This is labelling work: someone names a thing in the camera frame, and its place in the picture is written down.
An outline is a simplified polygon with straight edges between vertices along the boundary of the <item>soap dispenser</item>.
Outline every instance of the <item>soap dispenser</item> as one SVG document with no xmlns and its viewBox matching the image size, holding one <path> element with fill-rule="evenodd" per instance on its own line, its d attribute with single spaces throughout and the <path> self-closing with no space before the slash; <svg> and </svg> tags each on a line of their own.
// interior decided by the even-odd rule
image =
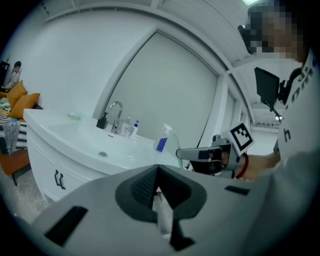
<svg viewBox="0 0 320 256">
<path fill-rule="evenodd" d="M 100 128 L 100 129 L 105 129 L 107 127 L 107 124 L 108 124 L 107 114 L 108 113 L 106 113 L 106 112 L 103 113 L 102 117 L 96 123 L 96 127 Z"/>
</svg>

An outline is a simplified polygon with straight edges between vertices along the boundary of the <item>ceiling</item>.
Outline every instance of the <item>ceiling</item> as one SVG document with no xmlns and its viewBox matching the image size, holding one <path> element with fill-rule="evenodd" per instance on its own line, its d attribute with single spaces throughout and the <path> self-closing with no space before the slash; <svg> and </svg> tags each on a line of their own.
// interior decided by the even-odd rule
<svg viewBox="0 0 320 256">
<path fill-rule="evenodd" d="M 257 84 L 254 69 L 259 67 L 276 76 L 280 80 L 289 78 L 291 72 L 301 67 L 292 60 L 265 59 L 256 61 L 246 50 L 245 44 L 238 32 L 238 26 L 245 24 L 247 6 L 242 0 L 43 0 L 43 5 L 49 12 L 48 16 L 56 15 L 67 9 L 94 3 L 132 3 L 151 6 L 152 1 L 159 2 L 158 10 L 169 13 L 187 22 L 209 40 L 224 54 L 234 69 L 232 74 L 248 97 L 257 126 L 278 127 L 276 115 L 261 104 L 257 95 Z M 281 114 L 283 105 L 276 105 Z"/>
</svg>

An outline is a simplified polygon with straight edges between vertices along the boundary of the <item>sink basin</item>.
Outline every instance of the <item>sink basin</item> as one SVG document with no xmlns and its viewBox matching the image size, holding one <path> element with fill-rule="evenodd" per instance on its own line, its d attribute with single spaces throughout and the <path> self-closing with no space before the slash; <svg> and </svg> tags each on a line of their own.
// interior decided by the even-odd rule
<svg viewBox="0 0 320 256">
<path fill-rule="evenodd" d="M 48 129 L 66 146 L 125 169 L 154 164 L 179 167 L 178 160 L 166 150 L 156 152 L 152 140 L 135 141 L 84 122 L 50 125 Z"/>
</svg>

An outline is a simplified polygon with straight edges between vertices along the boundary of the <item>black panel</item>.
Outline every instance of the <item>black panel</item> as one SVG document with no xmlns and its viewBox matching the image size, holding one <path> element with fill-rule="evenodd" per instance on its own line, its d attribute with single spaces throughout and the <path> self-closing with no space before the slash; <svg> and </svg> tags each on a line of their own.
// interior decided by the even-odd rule
<svg viewBox="0 0 320 256">
<path fill-rule="evenodd" d="M 45 237 L 59 246 L 63 246 L 79 222 L 87 213 L 87 209 L 74 206 L 46 234 Z"/>
<path fill-rule="evenodd" d="M 225 188 L 225 190 L 237 193 L 237 194 L 241 194 L 241 195 L 248 195 L 248 193 L 250 192 L 250 189 L 246 189 L 246 188 L 242 188 L 242 187 L 237 187 L 237 186 L 227 186 Z"/>
<path fill-rule="evenodd" d="M 261 102 L 266 102 L 273 109 L 278 98 L 280 79 L 276 75 L 259 67 L 254 69 L 256 91 L 261 97 Z"/>
</svg>

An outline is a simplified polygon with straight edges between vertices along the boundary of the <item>blue label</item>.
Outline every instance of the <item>blue label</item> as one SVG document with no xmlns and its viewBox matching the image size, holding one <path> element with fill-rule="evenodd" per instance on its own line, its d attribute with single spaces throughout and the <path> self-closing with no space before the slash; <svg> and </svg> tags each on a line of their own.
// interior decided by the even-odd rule
<svg viewBox="0 0 320 256">
<path fill-rule="evenodd" d="M 159 141 L 158 146 L 156 147 L 156 150 L 159 152 L 162 152 L 165 148 L 166 142 L 167 142 L 168 138 L 162 138 Z"/>
</svg>

